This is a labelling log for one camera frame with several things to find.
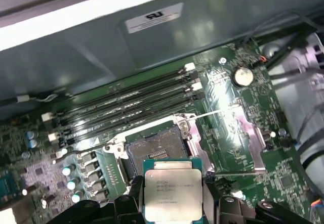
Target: gray metal panel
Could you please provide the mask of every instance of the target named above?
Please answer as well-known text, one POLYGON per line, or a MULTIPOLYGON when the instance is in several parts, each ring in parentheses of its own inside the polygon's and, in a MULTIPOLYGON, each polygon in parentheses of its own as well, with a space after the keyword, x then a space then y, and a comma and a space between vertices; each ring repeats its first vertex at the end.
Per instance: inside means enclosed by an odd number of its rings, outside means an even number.
POLYGON ((151 1, 0 52, 1 98, 62 86, 78 93, 225 43, 280 11, 298 8, 307 13, 305 9, 322 1, 151 1), (127 33, 127 19, 179 2, 184 3, 180 18, 127 33))

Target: integrated circuit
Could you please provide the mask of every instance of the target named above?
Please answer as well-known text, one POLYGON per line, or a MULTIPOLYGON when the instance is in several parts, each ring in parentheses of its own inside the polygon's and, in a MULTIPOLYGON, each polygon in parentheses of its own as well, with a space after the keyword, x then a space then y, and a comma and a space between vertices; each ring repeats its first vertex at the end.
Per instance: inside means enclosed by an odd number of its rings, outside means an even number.
POLYGON ((291 185, 294 184, 294 180, 290 175, 281 177, 280 182, 283 188, 290 187, 291 185))
POLYGON ((39 175, 43 174, 43 170, 41 168, 37 168, 35 170, 35 173, 36 173, 37 176, 39 176, 39 175))
POLYGON ((160 131, 152 136, 131 142, 126 151, 136 174, 143 174, 145 159, 188 158, 185 144, 177 126, 160 131))

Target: black ram slot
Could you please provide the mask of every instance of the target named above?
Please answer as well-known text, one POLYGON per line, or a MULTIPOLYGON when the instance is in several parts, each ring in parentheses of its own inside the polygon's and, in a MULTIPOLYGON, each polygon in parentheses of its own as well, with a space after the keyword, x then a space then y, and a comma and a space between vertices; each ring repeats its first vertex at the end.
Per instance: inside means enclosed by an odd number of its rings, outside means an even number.
POLYGON ((121 111, 121 112, 117 111, 117 112, 114 112, 113 114, 105 115, 104 117, 101 117, 97 120, 87 122, 83 125, 78 125, 76 127, 71 128, 70 131, 71 131, 71 133, 77 133, 77 131, 79 131, 79 130, 89 129, 89 128, 92 128, 98 124, 109 123, 111 121, 118 120, 119 118, 121 118, 123 116, 127 116, 130 114, 139 112, 139 111, 147 111, 147 110, 150 110, 151 107, 155 107, 159 104, 163 104, 164 103, 163 100, 171 101, 171 100, 179 98, 181 95, 183 95, 183 96, 185 95, 185 94, 183 94, 183 91, 175 91, 175 92, 172 92, 172 94, 164 95, 161 98, 146 102, 142 105, 135 105, 135 108, 128 108, 127 110, 121 111))
POLYGON ((116 129, 120 128, 120 127, 130 125, 132 123, 136 123, 136 122, 140 121, 143 118, 151 116, 152 114, 156 114, 156 113, 161 114, 161 113, 164 113, 164 112, 169 112, 170 109, 180 107, 180 106, 182 106, 182 105, 184 105, 186 103, 189 103, 191 101, 192 101, 191 98, 187 98, 187 99, 181 100, 179 102, 176 102, 176 103, 173 103, 173 104, 170 104, 170 105, 166 105, 163 108, 152 110, 152 111, 148 112, 145 115, 140 115, 140 116, 128 121, 128 124, 125 124, 124 122, 122 122, 122 123, 120 123, 120 124, 118 124, 118 125, 116 125, 114 127, 106 127, 106 128, 103 128, 103 129, 93 131, 91 133, 87 133, 87 134, 85 134, 83 136, 80 136, 80 137, 78 137, 76 139, 69 139, 68 144, 71 145, 71 144, 74 144, 74 143, 77 143, 77 142, 80 142, 80 141, 83 141, 83 140, 86 140, 86 139, 90 139, 90 138, 99 136, 99 135, 101 135, 101 134, 103 134, 103 133, 105 133, 107 131, 116 130, 116 129))
POLYGON ((144 81, 144 82, 141 82, 141 83, 136 84, 134 86, 130 86, 130 87, 127 87, 127 88, 122 88, 121 90, 118 90, 116 92, 110 93, 110 94, 105 95, 103 97, 97 98, 97 99, 92 100, 90 102, 86 102, 86 103, 83 103, 81 105, 74 106, 72 108, 66 109, 66 110, 64 110, 62 112, 59 112, 58 115, 64 115, 64 114, 73 113, 75 111, 83 110, 83 109, 86 109, 86 108, 88 108, 90 106, 93 106, 93 105, 96 105, 96 104, 99 104, 99 103, 103 103, 105 101, 112 100, 112 99, 114 99, 116 97, 116 94, 119 94, 119 95, 120 94, 129 94, 134 90, 136 90, 136 91, 143 90, 143 89, 145 89, 147 87, 150 87, 150 86, 165 82, 165 81, 170 80, 170 79, 174 79, 174 78, 176 78, 178 76, 181 76, 181 74, 179 74, 178 71, 171 72, 169 74, 165 74, 163 76, 157 77, 157 78, 155 78, 153 80, 144 81))
POLYGON ((95 117, 95 116, 103 114, 105 112, 112 111, 116 107, 121 106, 121 104, 131 104, 131 103, 139 101, 139 99, 142 99, 145 97, 157 96, 159 94, 162 94, 166 90, 171 91, 173 89, 176 89, 176 88, 180 87, 181 85, 184 85, 184 83, 185 83, 185 81, 183 81, 183 80, 173 81, 172 83, 163 85, 162 87, 156 88, 154 90, 147 91, 142 94, 132 95, 132 96, 126 98, 125 100, 117 100, 117 101, 114 101, 112 104, 104 105, 104 106, 95 108, 93 110, 83 112, 81 115, 73 115, 73 116, 67 118, 66 124, 72 124, 79 120, 85 120, 89 117, 95 117))

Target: motherboard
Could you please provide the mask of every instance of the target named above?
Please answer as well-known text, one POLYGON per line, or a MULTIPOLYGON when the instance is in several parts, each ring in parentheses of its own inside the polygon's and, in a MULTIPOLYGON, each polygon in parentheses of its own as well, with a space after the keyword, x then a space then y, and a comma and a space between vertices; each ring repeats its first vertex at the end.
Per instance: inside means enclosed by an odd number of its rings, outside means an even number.
POLYGON ((127 193, 145 159, 200 158, 221 195, 309 219, 287 119, 254 61, 230 43, 3 122, 0 208, 43 224, 127 193))

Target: ul certification label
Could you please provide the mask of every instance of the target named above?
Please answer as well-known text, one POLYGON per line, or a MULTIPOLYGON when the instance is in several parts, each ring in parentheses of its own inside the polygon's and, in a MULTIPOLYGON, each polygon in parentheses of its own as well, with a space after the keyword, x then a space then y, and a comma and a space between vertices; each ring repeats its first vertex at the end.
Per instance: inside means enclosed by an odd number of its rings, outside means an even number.
POLYGON ((127 20, 125 23, 128 33, 135 33, 154 25, 177 19, 181 16, 182 7, 183 3, 179 3, 127 20))

